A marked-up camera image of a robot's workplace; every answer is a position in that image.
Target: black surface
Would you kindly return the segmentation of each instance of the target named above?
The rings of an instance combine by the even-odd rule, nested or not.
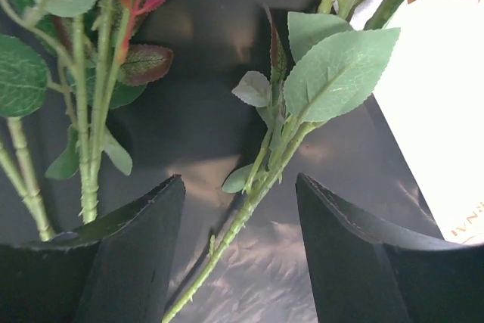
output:
[[[206,249],[209,233],[230,216],[237,198],[220,187],[237,166],[256,156],[265,133],[256,111],[231,94],[247,70],[268,72],[269,27],[261,4],[277,13],[283,38],[285,12],[312,9],[318,0],[169,0],[152,13],[134,41],[169,46],[169,74],[148,86],[129,107],[111,113],[112,133],[132,154],[130,177],[108,159],[101,168],[101,215],[134,200],[159,180],[181,174],[187,200],[169,295]],[[2,15],[3,33],[26,33]],[[26,118],[38,174],[64,149],[68,119],[61,95]],[[5,134],[0,123],[0,133]],[[314,322],[315,308],[296,208],[294,181],[303,171],[347,200],[406,228],[440,236],[427,205],[376,102],[313,132],[207,284],[173,323]],[[49,216],[58,231],[81,224],[79,177],[41,179]],[[29,213],[0,173],[0,241],[37,239]]]
[[[0,321],[161,321],[184,198],[173,177],[47,244],[0,245]]]
[[[320,323],[484,319],[484,246],[406,230],[303,174],[296,187]]]

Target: white paper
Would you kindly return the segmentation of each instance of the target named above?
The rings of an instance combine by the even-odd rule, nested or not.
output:
[[[361,29],[381,0],[367,0]],[[374,96],[444,239],[484,242],[484,5],[403,6]]]

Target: artificial plant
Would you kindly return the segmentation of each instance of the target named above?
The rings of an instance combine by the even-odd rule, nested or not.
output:
[[[386,29],[405,0],[383,0],[363,30],[350,20],[363,0],[321,0],[317,14],[289,12],[287,26],[294,67],[289,70],[281,38],[271,24],[269,77],[248,71],[232,93],[254,106],[267,132],[254,163],[233,171],[222,189],[245,193],[243,206],[223,236],[211,236],[208,262],[163,318],[171,321],[193,299],[244,223],[252,216],[304,138],[350,112],[372,93],[392,56],[399,29]]]
[[[3,11],[32,32],[57,61],[53,76],[43,56],[18,38],[0,35],[0,116],[7,120],[17,156],[15,160],[9,154],[9,141],[0,139],[0,164],[43,241],[53,238],[54,230],[45,213],[22,118],[43,105],[48,90],[64,95],[71,122],[67,147],[45,176],[68,179],[79,170],[83,222],[96,219],[101,155],[106,153],[126,175],[132,170],[129,153],[106,127],[109,110],[133,102],[172,63],[168,48],[131,43],[142,20],[164,2],[0,0]]]

